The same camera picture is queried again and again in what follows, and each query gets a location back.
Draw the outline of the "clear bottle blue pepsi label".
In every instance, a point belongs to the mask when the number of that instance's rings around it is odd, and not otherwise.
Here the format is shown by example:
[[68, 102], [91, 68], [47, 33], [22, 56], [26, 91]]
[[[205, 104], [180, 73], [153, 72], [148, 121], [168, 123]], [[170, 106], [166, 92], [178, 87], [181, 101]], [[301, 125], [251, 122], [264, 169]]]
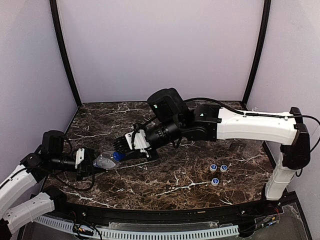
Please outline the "clear bottle blue pepsi label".
[[229, 150], [238, 151], [242, 147], [242, 141], [239, 139], [234, 139], [229, 145]]

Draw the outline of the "solid blue pepsi cap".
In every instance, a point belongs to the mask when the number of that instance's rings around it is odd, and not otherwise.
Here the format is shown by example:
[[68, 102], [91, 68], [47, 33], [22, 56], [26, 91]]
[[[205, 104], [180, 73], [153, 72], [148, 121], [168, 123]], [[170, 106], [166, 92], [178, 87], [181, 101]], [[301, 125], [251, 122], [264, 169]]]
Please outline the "solid blue pepsi cap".
[[126, 157], [126, 154], [125, 154], [125, 153], [119, 153], [119, 152], [116, 152], [116, 151], [115, 151], [115, 152], [112, 154], [112, 157], [113, 157], [113, 159], [114, 159], [115, 161], [120, 162], [123, 158]]

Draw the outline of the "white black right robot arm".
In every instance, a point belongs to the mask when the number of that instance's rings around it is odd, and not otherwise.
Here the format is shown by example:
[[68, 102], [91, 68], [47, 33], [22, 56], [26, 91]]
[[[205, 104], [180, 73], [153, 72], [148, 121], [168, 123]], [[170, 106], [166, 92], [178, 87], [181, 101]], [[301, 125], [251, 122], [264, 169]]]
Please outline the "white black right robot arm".
[[288, 112], [254, 112], [202, 98], [200, 105], [189, 109], [174, 88], [155, 92], [147, 104], [158, 125], [135, 124], [132, 132], [114, 141], [116, 152], [152, 159], [157, 149], [184, 138], [193, 142], [244, 139], [278, 143], [280, 155], [264, 190], [268, 201], [279, 200], [295, 173], [311, 160], [310, 134], [297, 107]]

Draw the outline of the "blue white bottle cap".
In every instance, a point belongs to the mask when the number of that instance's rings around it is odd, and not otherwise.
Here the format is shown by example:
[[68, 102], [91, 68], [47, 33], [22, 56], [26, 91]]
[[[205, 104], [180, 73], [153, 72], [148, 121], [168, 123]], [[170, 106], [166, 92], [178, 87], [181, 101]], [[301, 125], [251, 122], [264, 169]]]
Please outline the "blue white bottle cap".
[[221, 166], [220, 166], [220, 171], [221, 171], [222, 173], [227, 172], [227, 171], [228, 171], [228, 166], [225, 165], [225, 164], [221, 165]]
[[215, 172], [216, 170], [217, 170], [217, 165], [216, 164], [212, 164], [212, 165], [210, 165], [210, 167], [209, 167], [209, 170], [211, 171], [211, 172]]
[[220, 180], [218, 178], [216, 178], [216, 177], [211, 180], [211, 184], [213, 186], [218, 186], [219, 183], [220, 183]]

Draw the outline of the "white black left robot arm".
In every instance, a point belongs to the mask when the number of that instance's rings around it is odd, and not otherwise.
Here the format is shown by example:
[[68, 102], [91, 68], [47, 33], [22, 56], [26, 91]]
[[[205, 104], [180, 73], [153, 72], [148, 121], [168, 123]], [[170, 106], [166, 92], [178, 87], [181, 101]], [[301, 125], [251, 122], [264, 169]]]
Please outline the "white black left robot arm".
[[35, 152], [25, 156], [14, 171], [0, 185], [0, 238], [9, 240], [22, 226], [36, 218], [65, 208], [67, 196], [60, 189], [49, 186], [30, 200], [17, 206], [13, 203], [27, 190], [51, 176], [58, 180], [56, 171], [76, 174], [76, 180], [95, 177], [102, 169], [94, 166], [97, 152], [80, 147], [64, 151], [69, 140], [62, 131], [49, 130]]

